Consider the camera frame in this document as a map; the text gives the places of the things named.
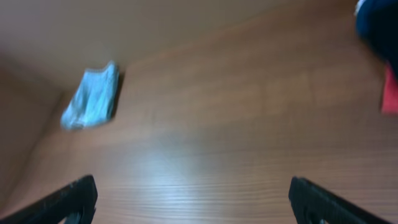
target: wood grain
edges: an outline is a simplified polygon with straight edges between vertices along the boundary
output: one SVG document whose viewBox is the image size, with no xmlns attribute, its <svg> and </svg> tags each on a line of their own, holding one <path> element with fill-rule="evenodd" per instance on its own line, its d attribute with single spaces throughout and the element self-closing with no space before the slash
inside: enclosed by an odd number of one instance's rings
<svg viewBox="0 0 398 224">
<path fill-rule="evenodd" d="M 295 223 L 298 175 L 398 222 L 398 118 L 354 5 L 298 1 L 131 65 L 95 129 L 60 130 L 60 107 L 3 214 L 91 173 L 94 223 Z"/>
</svg>

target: black object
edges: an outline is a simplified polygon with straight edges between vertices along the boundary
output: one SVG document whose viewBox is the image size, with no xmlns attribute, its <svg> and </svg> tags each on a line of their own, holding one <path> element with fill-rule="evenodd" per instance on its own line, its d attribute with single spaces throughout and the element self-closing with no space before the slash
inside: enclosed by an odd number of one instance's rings
<svg viewBox="0 0 398 224">
<path fill-rule="evenodd" d="M 98 193 L 92 175 L 84 176 L 32 205 L 0 220 L 0 224 L 90 224 Z"/>
<path fill-rule="evenodd" d="M 298 224 L 388 224 L 304 178 L 293 177 L 289 200 Z"/>
<path fill-rule="evenodd" d="M 356 30 L 398 79 L 398 0 L 366 0 L 358 11 Z"/>
</svg>

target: light blue cloth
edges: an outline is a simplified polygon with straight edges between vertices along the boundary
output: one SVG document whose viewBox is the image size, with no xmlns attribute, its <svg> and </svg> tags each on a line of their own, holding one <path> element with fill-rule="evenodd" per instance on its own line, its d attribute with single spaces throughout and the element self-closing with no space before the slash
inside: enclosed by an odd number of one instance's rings
<svg viewBox="0 0 398 224">
<path fill-rule="evenodd" d="M 111 119 L 119 71 L 113 61 L 102 70 L 86 69 L 80 86 L 61 117 L 65 129 L 81 129 Z"/>
</svg>

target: wall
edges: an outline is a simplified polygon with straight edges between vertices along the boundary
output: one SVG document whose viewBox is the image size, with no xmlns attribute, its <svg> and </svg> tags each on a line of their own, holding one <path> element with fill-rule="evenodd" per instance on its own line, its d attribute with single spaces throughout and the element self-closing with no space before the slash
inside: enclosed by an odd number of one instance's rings
<svg viewBox="0 0 398 224">
<path fill-rule="evenodd" d="M 0 60 L 0 207 L 19 180 L 60 90 Z"/>
<path fill-rule="evenodd" d="M 2 0 L 0 53 L 62 88 L 289 0 Z"/>
</svg>

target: red object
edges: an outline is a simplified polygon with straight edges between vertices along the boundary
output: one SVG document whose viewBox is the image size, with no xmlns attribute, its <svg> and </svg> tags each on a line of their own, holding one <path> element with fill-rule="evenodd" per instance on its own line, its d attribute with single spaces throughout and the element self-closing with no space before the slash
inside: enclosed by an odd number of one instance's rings
<svg viewBox="0 0 398 224">
<path fill-rule="evenodd" d="M 398 114 L 398 81 L 390 65 L 386 67 L 386 83 L 381 112 L 384 114 Z"/>
</svg>

